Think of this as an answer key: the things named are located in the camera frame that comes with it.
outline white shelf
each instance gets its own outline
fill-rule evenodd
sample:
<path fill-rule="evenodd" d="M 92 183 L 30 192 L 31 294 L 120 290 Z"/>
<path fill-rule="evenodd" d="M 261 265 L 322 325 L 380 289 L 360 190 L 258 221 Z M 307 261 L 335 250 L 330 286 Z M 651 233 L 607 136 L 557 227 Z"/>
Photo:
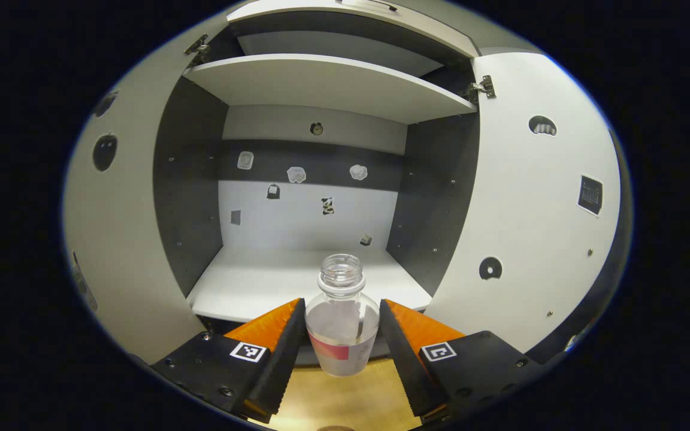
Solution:
<path fill-rule="evenodd" d="M 247 55 L 195 66 L 183 76 L 229 106 L 347 110 L 403 125 L 477 111 L 469 101 L 418 77 L 328 55 Z"/>
<path fill-rule="evenodd" d="M 321 261 L 336 253 L 358 256 L 364 265 L 364 293 L 380 303 L 388 298 L 423 310 L 430 295 L 387 251 L 281 250 L 223 247 L 188 295 L 195 314 L 247 322 L 295 298 L 309 302 L 320 293 Z"/>

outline wooden surface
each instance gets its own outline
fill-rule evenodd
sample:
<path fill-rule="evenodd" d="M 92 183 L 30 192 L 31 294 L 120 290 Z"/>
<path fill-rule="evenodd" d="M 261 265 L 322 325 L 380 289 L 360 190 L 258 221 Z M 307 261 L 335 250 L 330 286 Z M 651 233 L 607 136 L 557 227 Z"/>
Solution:
<path fill-rule="evenodd" d="M 324 257 L 358 256 L 364 266 L 364 294 L 380 303 L 391 299 L 423 310 L 430 295 L 384 249 L 281 250 L 224 246 L 188 295 L 195 314 L 248 322 L 295 298 L 306 303 L 318 294 Z"/>
<path fill-rule="evenodd" d="M 402 125 L 476 112 L 470 102 L 419 77 L 328 55 L 246 55 L 195 66 L 183 76 L 232 107 L 320 107 Z"/>
<path fill-rule="evenodd" d="M 355 431 L 405 431 L 421 422 L 411 414 L 394 361 L 378 359 L 350 377 L 329 376 L 318 366 L 295 368 L 279 414 L 267 425 L 258 424 L 279 431 L 316 431 L 332 425 Z"/>

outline white sticker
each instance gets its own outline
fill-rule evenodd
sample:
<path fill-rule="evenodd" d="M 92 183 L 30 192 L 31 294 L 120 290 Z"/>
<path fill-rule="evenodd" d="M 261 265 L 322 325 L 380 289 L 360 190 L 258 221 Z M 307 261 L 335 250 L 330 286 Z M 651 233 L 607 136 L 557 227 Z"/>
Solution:
<path fill-rule="evenodd" d="M 361 166 L 361 165 L 353 165 L 350 167 L 350 176 L 354 180 L 363 180 L 364 178 L 369 175 L 369 172 L 367 171 L 366 166 Z"/>
<path fill-rule="evenodd" d="M 255 155 L 251 151 L 241 151 L 238 155 L 237 166 L 239 169 L 250 170 L 252 168 L 252 162 L 255 161 Z"/>
<path fill-rule="evenodd" d="M 449 346 L 449 343 L 439 343 L 424 346 L 422 347 L 422 351 L 425 352 L 425 357 L 428 358 L 430 362 L 457 356 L 457 353 L 454 352 L 452 346 Z"/>
<path fill-rule="evenodd" d="M 266 347 L 255 346 L 254 344 L 244 343 L 241 341 L 241 343 L 238 343 L 238 346 L 233 349 L 231 356 L 238 359 L 248 360 L 249 362 L 258 362 L 260 361 L 262 355 L 265 354 L 265 350 L 267 350 Z"/>
<path fill-rule="evenodd" d="M 290 183 L 302 183 L 305 181 L 305 169 L 299 166 L 293 166 L 287 169 L 287 177 L 289 177 Z"/>

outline plastic bottle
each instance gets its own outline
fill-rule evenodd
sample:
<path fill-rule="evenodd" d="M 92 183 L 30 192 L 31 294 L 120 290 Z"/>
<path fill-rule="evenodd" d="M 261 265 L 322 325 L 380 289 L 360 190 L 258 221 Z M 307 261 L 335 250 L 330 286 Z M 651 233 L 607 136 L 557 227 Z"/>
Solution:
<path fill-rule="evenodd" d="M 305 309 L 305 324 L 318 363 L 328 374 L 364 370 L 380 325 L 380 308 L 362 291 L 367 285 L 358 257 L 333 254 L 323 260 L 318 294 Z"/>

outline cabinet door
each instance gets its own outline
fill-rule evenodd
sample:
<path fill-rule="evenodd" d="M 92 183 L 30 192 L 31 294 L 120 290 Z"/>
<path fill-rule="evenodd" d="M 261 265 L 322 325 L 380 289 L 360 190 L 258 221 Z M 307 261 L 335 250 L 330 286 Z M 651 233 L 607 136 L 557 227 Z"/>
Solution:
<path fill-rule="evenodd" d="M 463 33 L 418 11 L 381 0 L 257 0 L 228 14 L 228 21 L 238 22 L 249 17 L 290 11 L 333 11 L 371 17 L 432 38 L 468 58 L 479 56 L 470 38 Z"/>
<path fill-rule="evenodd" d="M 496 98 L 479 93 L 470 207 L 425 313 L 526 352 L 577 308 L 606 261 L 619 164 L 594 102 L 548 57 L 487 55 L 473 71 L 491 76 Z"/>
<path fill-rule="evenodd" d="M 153 149 L 164 106 L 199 36 L 228 22 L 211 17 L 173 38 L 113 87 L 117 96 L 91 114 L 69 161 L 63 194 L 68 258 L 78 257 L 96 316 L 124 350 L 154 363 L 203 330 L 178 287 L 162 246 L 153 202 Z M 112 134 L 117 150 L 99 172 L 93 149 Z"/>

